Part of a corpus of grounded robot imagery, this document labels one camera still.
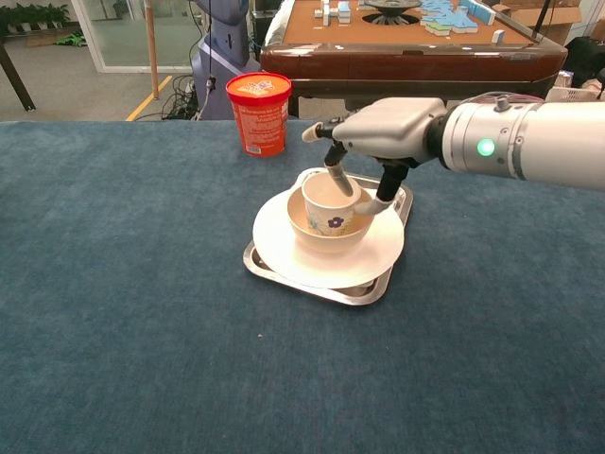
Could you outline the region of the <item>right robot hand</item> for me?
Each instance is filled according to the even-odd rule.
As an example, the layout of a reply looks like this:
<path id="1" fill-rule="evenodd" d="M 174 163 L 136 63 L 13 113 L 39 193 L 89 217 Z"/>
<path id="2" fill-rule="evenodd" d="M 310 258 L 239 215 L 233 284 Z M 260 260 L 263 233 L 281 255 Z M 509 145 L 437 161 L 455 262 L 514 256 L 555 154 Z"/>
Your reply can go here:
<path id="1" fill-rule="evenodd" d="M 347 116 L 318 122 L 302 133 L 302 140 L 332 141 L 324 167 L 347 196 L 353 194 L 342 165 L 347 153 L 371 157 L 382 165 L 375 197 L 354 206 L 358 215 L 373 216 L 390 207 L 411 168 L 432 159 L 425 137 L 432 123 L 445 114 L 445 104 L 439 98 L 388 97 Z"/>

